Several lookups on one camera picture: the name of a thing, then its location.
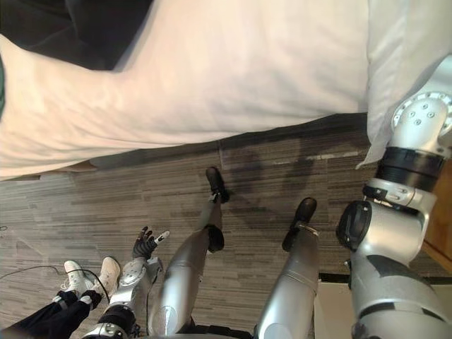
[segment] wire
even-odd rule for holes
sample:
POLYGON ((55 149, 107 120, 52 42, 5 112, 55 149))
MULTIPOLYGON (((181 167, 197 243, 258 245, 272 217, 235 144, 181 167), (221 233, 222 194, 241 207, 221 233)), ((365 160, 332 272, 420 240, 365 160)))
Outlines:
POLYGON ((146 295, 146 335, 149 335, 149 294, 150 291, 146 295))
POLYGON ((84 268, 79 268, 78 270, 70 270, 69 272, 60 273, 59 270, 58 270, 58 268, 55 267, 55 266, 51 266, 51 265, 39 265, 39 266, 32 266, 32 267, 28 267, 28 268, 22 268, 22 269, 20 269, 20 270, 15 270, 15 271, 13 271, 13 272, 10 272, 10 273, 7 273, 7 274, 3 274, 3 275, 0 277, 0 280, 3 280, 4 278, 6 278, 6 277, 8 277, 8 276, 10 276, 10 275, 17 274, 17 273, 22 273, 22 272, 25 272, 26 270, 34 270, 34 269, 36 269, 36 268, 52 268, 53 270, 55 270, 55 272, 56 272, 57 275, 66 275, 66 274, 69 274, 69 273, 72 273, 72 272, 76 272, 76 271, 79 271, 79 270, 81 270, 82 272, 88 272, 89 274, 91 274, 91 275, 94 276, 94 278, 96 279, 96 281, 99 282, 100 287, 104 290, 104 294, 105 294, 105 297, 107 298, 108 303, 110 303, 110 298, 109 298, 109 296, 108 296, 108 292, 107 292, 107 290, 105 289, 104 284, 102 284, 102 282, 100 281, 99 277, 98 277, 96 274, 94 274, 92 271, 86 270, 86 269, 84 269, 84 268))

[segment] black pants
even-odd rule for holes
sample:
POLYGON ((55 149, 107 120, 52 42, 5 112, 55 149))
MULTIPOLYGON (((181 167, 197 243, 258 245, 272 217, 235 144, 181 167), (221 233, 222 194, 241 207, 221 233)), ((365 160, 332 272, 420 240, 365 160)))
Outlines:
MULTIPOLYGON (((0 332, 0 339, 19 339, 31 337, 33 339, 69 339, 88 317, 91 305, 78 300, 73 292, 58 292, 57 294, 67 305, 63 309, 59 302, 52 302, 35 312, 31 316, 15 323, 0 332)), ((86 291, 95 308, 102 297, 94 291, 86 291)))

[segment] white pillow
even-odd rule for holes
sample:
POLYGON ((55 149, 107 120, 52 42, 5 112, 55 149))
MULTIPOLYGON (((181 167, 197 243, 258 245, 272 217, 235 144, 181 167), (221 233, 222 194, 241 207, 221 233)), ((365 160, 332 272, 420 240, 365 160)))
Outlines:
POLYGON ((0 176, 365 112, 367 3, 161 0, 115 72, 0 37, 0 176))
POLYGON ((364 163, 383 155, 393 110, 452 53, 451 15, 451 0, 369 0, 367 134, 372 146, 364 163))

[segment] white sneaker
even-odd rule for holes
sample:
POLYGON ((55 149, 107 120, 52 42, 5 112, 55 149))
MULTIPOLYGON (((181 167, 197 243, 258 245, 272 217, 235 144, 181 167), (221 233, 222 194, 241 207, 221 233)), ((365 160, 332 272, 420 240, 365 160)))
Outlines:
POLYGON ((68 260, 64 263, 64 270, 68 273, 69 287, 65 292, 74 291, 80 297, 85 291, 93 289, 93 283, 80 270, 81 267, 75 261, 68 260))
MULTIPOLYGON (((104 258, 102 262, 102 268, 100 269, 99 280, 104 285, 107 293, 111 296, 118 288, 118 279, 121 274, 121 267, 111 256, 104 258)), ((105 291, 99 284, 99 281, 95 281, 93 290, 105 296, 105 291)))

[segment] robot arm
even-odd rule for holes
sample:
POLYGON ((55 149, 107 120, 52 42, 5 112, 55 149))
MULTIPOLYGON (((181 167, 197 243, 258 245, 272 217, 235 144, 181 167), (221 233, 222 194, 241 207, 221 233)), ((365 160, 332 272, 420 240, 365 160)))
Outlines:
POLYGON ((147 230, 147 227, 141 230, 133 247, 133 260, 124 266, 118 289, 110 298, 105 313, 83 339, 125 339, 136 332, 136 319, 140 318, 143 303, 163 269, 159 258, 151 258, 151 254, 170 235, 166 231, 155 239, 151 236, 152 231, 147 230))
POLYGON ((433 289, 408 265, 424 240, 432 193, 452 152, 452 55, 400 104, 376 175, 337 229, 350 249, 356 339, 450 338, 433 289))

